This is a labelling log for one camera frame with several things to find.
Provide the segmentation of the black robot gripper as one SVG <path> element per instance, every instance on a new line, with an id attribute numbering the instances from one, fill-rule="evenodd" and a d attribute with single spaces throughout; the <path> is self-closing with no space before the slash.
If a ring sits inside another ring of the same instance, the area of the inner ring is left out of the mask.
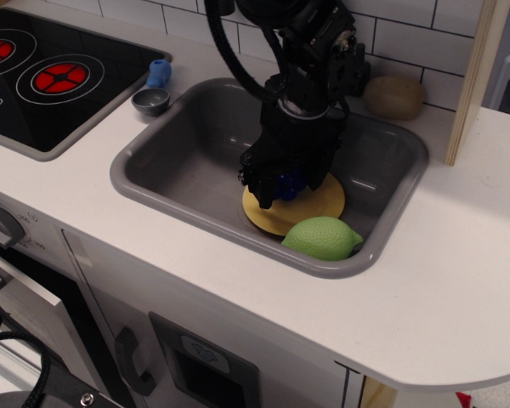
<path id="1" fill-rule="evenodd" d="M 341 111 L 297 119 L 277 104 L 264 104 L 261 134 L 240 158 L 239 180 L 248 187 L 262 209 L 270 209 L 279 177 L 301 168 L 311 190 L 320 188 L 341 146 Z"/>

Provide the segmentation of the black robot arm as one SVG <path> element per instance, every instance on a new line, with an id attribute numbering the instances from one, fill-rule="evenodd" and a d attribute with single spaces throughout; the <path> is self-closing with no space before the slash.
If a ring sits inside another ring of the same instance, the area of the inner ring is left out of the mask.
<path id="1" fill-rule="evenodd" d="M 265 88 L 262 132 L 241 155 L 241 182 L 263 209 L 293 188 L 317 190 L 332 165 L 349 118 L 348 96 L 370 78 L 366 47 L 340 1 L 240 1 L 239 10 L 280 36 L 280 73 Z"/>

